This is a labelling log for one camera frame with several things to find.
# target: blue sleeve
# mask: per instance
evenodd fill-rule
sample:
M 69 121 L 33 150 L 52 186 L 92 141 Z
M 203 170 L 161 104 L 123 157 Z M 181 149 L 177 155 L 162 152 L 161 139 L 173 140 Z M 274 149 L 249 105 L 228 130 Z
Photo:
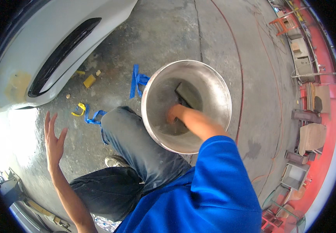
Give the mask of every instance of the blue sleeve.
M 195 203 L 202 207 L 261 212 L 238 148 L 230 137 L 214 136 L 202 144 L 191 192 Z

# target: white car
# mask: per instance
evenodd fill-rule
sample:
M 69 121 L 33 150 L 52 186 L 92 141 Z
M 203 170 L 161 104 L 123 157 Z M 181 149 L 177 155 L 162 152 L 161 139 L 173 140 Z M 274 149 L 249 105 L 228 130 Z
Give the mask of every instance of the white car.
M 0 112 L 53 100 L 137 0 L 31 0 L 0 41 Z

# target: blue masking tape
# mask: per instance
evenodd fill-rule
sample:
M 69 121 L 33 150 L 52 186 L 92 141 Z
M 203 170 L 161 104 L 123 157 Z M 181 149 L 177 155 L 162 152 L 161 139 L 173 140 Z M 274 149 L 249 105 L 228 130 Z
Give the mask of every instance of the blue masking tape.
M 88 104 L 85 105 L 85 116 L 84 116 L 84 120 L 86 123 L 88 124 L 99 124 L 100 126 L 100 135 L 102 137 L 102 141 L 104 144 L 108 145 L 107 141 L 105 140 L 105 133 L 103 131 L 103 128 L 101 126 L 101 123 L 99 120 L 96 120 L 96 117 L 97 115 L 101 115 L 101 116 L 104 116 L 107 112 L 106 111 L 103 111 L 103 110 L 99 110 L 99 111 L 96 111 L 94 113 L 94 116 L 92 119 L 89 119 L 89 111 L 90 111 L 90 106 Z
M 138 64 L 134 64 L 129 99 L 134 98 L 136 88 L 137 88 L 138 95 L 142 97 L 142 92 L 140 91 L 138 84 L 146 86 L 147 82 L 150 80 L 150 77 L 148 77 L 147 75 L 138 73 L 138 69 L 139 69 Z

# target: sponge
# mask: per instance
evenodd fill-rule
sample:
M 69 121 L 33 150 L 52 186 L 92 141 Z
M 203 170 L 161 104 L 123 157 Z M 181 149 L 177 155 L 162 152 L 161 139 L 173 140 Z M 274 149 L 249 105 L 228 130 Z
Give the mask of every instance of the sponge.
M 89 88 L 93 83 L 96 81 L 96 78 L 94 78 L 93 75 L 89 75 L 89 77 L 84 81 L 84 85 L 86 88 Z
M 184 82 L 180 82 L 180 84 L 175 89 L 175 92 L 182 102 L 182 105 L 195 110 L 199 110 L 201 108 L 200 101 L 197 100 L 194 91 L 189 85 L 185 84 Z

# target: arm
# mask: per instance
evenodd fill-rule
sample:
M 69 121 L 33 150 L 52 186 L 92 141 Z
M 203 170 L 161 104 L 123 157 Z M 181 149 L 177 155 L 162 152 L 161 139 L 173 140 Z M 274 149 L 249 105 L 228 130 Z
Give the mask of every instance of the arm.
M 53 180 L 53 184 L 64 209 L 75 223 L 78 232 L 97 232 L 89 211 L 84 203 L 69 186 L 64 177 L 59 161 L 63 156 L 64 139 L 67 135 L 68 128 L 64 128 L 59 138 L 55 137 L 54 123 L 57 113 L 50 120 L 50 113 L 47 112 L 45 118 L 45 147 L 47 156 L 47 169 Z
M 176 117 L 203 141 L 213 136 L 228 136 L 221 125 L 214 123 L 200 111 L 176 104 L 168 111 L 168 122 L 172 123 Z
M 198 205 L 259 211 L 238 148 L 223 128 L 201 112 L 179 104 L 168 111 L 168 122 L 176 117 L 204 141 L 191 184 Z

